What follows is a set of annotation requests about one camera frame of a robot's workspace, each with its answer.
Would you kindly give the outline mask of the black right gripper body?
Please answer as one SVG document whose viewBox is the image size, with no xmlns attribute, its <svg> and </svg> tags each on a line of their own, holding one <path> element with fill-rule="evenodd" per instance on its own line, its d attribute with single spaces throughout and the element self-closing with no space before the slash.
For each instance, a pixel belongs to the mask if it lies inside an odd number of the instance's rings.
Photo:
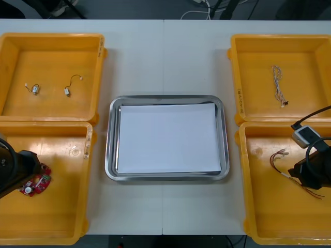
<svg viewBox="0 0 331 248">
<path fill-rule="evenodd" d="M 288 172 L 306 188 L 330 188 L 330 147 L 324 152 L 315 151 L 297 162 Z"/>
</svg>

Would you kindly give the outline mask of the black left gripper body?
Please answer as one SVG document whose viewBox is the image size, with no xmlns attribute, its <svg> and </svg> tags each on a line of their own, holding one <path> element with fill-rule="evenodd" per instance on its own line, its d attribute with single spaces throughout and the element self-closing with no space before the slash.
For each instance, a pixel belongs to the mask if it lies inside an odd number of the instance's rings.
<svg viewBox="0 0 331 248">
<path fill-rule="evenodd" d="M 29 180 L 35 178 L 40 174 L 41 162 L 39 161 L 37 154 L 27 150 L 21 150 L 17 152 L 17 168 L 15 175 L 15 183 L 18 188 L 22 187 Z"/>
</svg>

